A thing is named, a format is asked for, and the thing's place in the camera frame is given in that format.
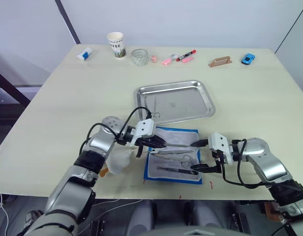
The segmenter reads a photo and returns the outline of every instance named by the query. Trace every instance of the red marker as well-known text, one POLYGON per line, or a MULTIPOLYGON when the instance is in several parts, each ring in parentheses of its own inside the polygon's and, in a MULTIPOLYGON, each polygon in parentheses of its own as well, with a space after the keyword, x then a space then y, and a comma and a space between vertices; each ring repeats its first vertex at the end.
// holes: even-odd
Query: red marker
POLYGON ((176 59, 176 61, 180 61, 181 59, 190 56, 191 54, 194 54, 196 52, 196 50, 192 50, 189 53, 186 53, 185 55, 180 56, 179 58, 176 59))

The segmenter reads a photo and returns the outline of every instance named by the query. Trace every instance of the white wall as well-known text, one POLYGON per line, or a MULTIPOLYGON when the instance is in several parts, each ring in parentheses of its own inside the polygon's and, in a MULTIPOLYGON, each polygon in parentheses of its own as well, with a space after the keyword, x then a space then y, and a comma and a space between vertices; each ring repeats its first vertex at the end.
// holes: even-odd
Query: white wall
POLYGON ((303 0, 62 0, 82 43, 276 50, 303 0))
POLYGON ((303 90, 303 13, 276 55, 303 90))
POLYGON ((53 0, 0 0, 0 74, 41 85, 74 45, 53 0))

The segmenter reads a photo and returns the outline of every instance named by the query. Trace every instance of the blue toy car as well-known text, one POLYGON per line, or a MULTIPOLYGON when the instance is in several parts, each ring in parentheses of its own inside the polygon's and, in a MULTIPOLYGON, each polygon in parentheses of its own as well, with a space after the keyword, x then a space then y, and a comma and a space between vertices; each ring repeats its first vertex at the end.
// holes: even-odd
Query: blue toy car
POLYGON ((254 59, 255 55, 247 53, 246 56, 242 59, 242 63, 244 65, 250 65, 254 59))

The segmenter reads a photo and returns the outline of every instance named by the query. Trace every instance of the stainless steel tray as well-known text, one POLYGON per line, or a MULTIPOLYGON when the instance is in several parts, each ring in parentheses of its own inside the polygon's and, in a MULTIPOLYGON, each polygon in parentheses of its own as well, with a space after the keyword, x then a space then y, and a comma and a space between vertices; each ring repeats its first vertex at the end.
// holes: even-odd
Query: stainless steel tray
MULTIPOLYGON (((169 124, 212 116, 216 108, 206 87, 199 81, 143 86, 135 90, 137 106, 147 107, 156 124, 169 124)), ((138 119, 146 117, 138 110, 138 119)))

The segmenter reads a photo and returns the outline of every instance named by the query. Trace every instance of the white wire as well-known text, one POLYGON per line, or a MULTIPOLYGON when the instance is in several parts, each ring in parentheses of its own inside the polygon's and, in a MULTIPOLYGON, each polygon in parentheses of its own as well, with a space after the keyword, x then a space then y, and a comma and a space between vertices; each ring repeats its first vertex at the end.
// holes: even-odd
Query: white wire
MULTIPOLYGON (((133 203, 127 203, 127 204, 124 204, 124 205, 116 206, 116 207, 114 207, 114 208, 112 208, 112 209, 110 209, 110 210, 107 210, 107 211, 103 212, 101 215, 99 215, 99 216, 98 216, 97 218, 95 218, 94 220, 97 220, 98 218, 100 218, 101 216, 103 216, 104 214, 108 213, 108 212, 111 211, 111 210, 114 210, 114 209, 117 209, 117 208, 120 208, 120 207, 125 207, 125 206, 131 205, 131 204, 139 203, 139 202, 141 202, 142 200, 143 200, 143 199, 141 199, 141 200, 139 200, 139 201, 136 201, 136 202, 133 202, 133 203)), ((78 235, 80 235, 83 231, 85 231, 85 229, 87 229, 90 225, 91 225, 91 223, 90 223, 89 225, 87 225, 82 231, 80 231, 80 232, 78 233, 78 235)))
POLYGON ((114 201, 106 201, 106 202, 98 203, 98 204, 92 205, 92 207, 97 206, 97 205, 101 205, 101 204, 104 204, 104 203, 115 203, 115 202, 117 202, 117 201, 119 201, 119 200, 120 200, 120 199, 116 199, 116 200, 114 200, 114 201))
POLYGON ((8 219, 7 212, 4 209, 4 207, 3 207, 3 196, 2 196, 2 193, 0 193, 0 208, 2 208, 2 210, 4 211, 4 213, 6 215, 7 222, 6 222, 6 227, 5 227, 5 233, 4 233, 4 235, 7 236, 7 228, 8 228, 8 224, 9 224, 9 219, 8 219))

